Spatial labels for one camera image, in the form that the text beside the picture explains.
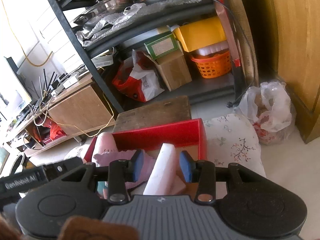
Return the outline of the red storage box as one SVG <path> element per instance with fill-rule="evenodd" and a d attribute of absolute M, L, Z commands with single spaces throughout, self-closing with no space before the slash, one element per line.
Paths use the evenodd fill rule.
<path fill-rule="evenodd" d="M 162 143 L 176 147 L 198 146 L 197 157 L 207 159 L 207 138 L 201 118 L 112 134 L 118 150 L 155 150 Z"/>

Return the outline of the brown furry sleeve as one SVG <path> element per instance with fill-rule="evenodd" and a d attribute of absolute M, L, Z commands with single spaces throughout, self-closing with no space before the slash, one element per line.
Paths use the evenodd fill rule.
<path fill-rule="evenodd" d="M 58 239 L 139 239 L 139 232 L 126 225 L 104 223 L 97 219 L 74 216 L 65 222 Z M 1 239 L 35 239 L 17 231 L 1 217 Z"/>

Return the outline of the wooden TV cabinet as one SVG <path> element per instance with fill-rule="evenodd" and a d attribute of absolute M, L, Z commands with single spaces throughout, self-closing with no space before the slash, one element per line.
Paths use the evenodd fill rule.
<path fill-rule="evenodd" d="M 43 110 L 47 110 L 48 113 L 40 112 L 24 120 L 7 133 L 4 141 L 12 148 L 18 148 L 12 140 L 26 133 L 36 142 L 34 149 L 24 151 L 31 157 L 69 139 L 116 124 L 117 112 L 111 110 L 106 96 L 91 74 L 86 74 L 80 81 L 61 92 L 48 106 L 43 107 Z M 42 142 L 39 142 L 37 138 L 40 135 L 34 121 L 45 116 L 46 124 L 52 120 L 60 126 L 64 134 L 58 135 L 54 140 L 46 136 Z"/>

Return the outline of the red bag under cabinet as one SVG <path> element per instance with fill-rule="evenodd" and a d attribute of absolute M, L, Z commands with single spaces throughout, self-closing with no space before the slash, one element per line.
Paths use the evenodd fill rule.
<path fill-rule="evenodd" d="M 66 136 L 66 133 L 62 128 L 51 119 L 46 119 L 42 126 L 35 125 L 33 127 L 33 134 L 38 142 L 42 142 L 44 144 Z"/>

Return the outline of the white plastic bag with items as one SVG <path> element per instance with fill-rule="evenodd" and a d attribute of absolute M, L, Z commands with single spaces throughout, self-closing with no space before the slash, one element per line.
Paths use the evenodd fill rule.
<path fill-rule="evenodd" d="M 278 80 L 250 87 L 235 111 L 249 120 L 259 142 L 264 145 L 283 142 L 295 127 L 296 109 L 286 90 L 286 83 Z"/>

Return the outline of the red and white plastic bag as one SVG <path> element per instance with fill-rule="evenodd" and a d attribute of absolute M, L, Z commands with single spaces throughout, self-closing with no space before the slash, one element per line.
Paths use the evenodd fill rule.
<path fill-rule="evenodd" d="M 147 102 L 164 92 L 157 63 L 146 53 L 133 50 L 131 57 L 120 65 L 112 85 L 127 97 Z"/>

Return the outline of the orange plastic basket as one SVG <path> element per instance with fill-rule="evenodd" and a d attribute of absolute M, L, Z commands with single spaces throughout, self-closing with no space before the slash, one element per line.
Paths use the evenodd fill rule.
<path fill-rule="evenodd" d="M 206 56 L 190 54 L 189 57 L 205 79 L 220 77 L 232 70 L 229 50 L 219 51 L 218 53 Z"/>

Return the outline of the black wifi router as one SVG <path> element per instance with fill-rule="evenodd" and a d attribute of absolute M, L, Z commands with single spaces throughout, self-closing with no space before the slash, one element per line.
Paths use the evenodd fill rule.
<path fill-rule="evenodd" d="M 70 77 L 67 73 L 59 75 L 53 71 L 47 73 L 45 69 L 40 72 L 40 75 L 35 80 L 31 80 L 31 87 L 29 88 L 38 98 L 45 99 L 52 94 L 53 91 L 57 90 L 62 84 Z"/>

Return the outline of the brown cardboard box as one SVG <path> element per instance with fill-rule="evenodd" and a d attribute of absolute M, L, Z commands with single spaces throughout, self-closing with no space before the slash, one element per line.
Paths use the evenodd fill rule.
<path fill-rule="evenodd" d="M 167 89 L 173 91 L 192 81 L 189 68 L 180 50 L 175 50 L 156 60 L 147 57 L 156 65 Z"/>

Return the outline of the television screen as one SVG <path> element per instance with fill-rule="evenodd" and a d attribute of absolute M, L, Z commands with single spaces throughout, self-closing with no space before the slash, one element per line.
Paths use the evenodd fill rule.
<path fill-rule="evenodd" d="M 6 121 L 14 120 L 32 102 L 10 63 L 13 59 L 1 56 L 1 115 Z"/>

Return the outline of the yellow box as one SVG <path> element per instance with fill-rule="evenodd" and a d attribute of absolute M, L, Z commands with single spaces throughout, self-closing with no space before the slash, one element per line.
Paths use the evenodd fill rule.
<path fill-rule="evenodd" d="M 186 52 L 227 40 L 217 16 L 180 26 L 173 33 Z"/>

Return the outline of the bubble wrap sheet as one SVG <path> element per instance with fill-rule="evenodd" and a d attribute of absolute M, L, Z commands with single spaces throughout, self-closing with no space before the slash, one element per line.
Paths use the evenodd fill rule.
<path fill-rule="evenodd" d="M 75 35 L 83 47 L 88 47 L 102 38 L 108 37 L 116 31 L 141 20 L 144 16 L 150 16 L 169 7 L 194 4 L 200 1 L 201 0 L 165 0 L 150 5 L 135 3 L 120 13 L 104 16 L 88 33 L 77 31 Z"/>

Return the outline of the steel pot with glass lid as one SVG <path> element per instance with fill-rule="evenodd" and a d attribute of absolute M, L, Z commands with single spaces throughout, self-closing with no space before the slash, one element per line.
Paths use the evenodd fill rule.
<path fill-rule="evenodd" d="M 78 15 L 73 23 L 91 30 L 103 18 L 110 14 L 120 13 L 133 5 L 135 0 L 97 0 L 97 3 Z"/>

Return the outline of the black metal shelving rack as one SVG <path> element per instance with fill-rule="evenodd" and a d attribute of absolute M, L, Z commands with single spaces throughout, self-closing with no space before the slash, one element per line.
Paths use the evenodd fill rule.
<path fill-rule="evenodd" d="M 176 7 L 163 9 L 160 12 L 155 12 L 153 14 L 143 16 L 138 20 L 134 20 L 133 23 L 125 26 L 123 29 L 117 30 L 110 36 L 104 37 L 95 44 L 84 48 L 78 41 L 75 33 L 72 31 L 70 23 L 64 15 L 59 2 L 57 0 L 47 1 L 49 2 L 56 18 L 59 20 L 77 54 L 80 56 L 83 63 L 92 74 L 93 79 L 98 84 L 100 89 L 105 93 L 112 108 L 115 109 L 117 113 L 124 112 L 125 105 L 122 104 L 119 93 L 113 87 L 110 87 L 105 81 L 103 81 L 103 78 L 100 76 L 92 62 L 92 59 L 95 56 L 105 52 L 107 49 L 113 48 L 114 46 L 117 46 L 120 43 L 133 38 L 134 36 L 140 35 L 157 27 L 169 23 L 175 23 L 181 20 L 186 20 L 191 16 L 200 16 L 209 12 L 218 12 L 219 6 L 223 7 L 221 15 L 219 16 L 220 21 L 223 21 L 223 16 L 226 16 L 227 19 L 227 22 L 223 24 L 224 31 L 226 31 L 228 27 L 230 27 L 230 29 L 232 30 L 232 35 L 229 38 L 228 44 L 235 44 L 236 35 L 241 35 L 243 38 L 246 38 L 244 30 L 240 28 L 241 25 L 239 21 L 236 19 L 235 15 L 229 7 L 221 3 L 220 0 L 202 0 L 198 4 L 178 5 Z M 238 33 L 235 31 L 236 27 L 240 28 L 240 31 Z"/>

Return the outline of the wooden wardrobe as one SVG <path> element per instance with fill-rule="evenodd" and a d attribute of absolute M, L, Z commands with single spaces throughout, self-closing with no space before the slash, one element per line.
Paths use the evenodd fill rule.
<path fill-rule="evenodd" d="M 242 0 L 259 71 L 287 84 L 305 143 L 319 137 L 319 0 Z"/>

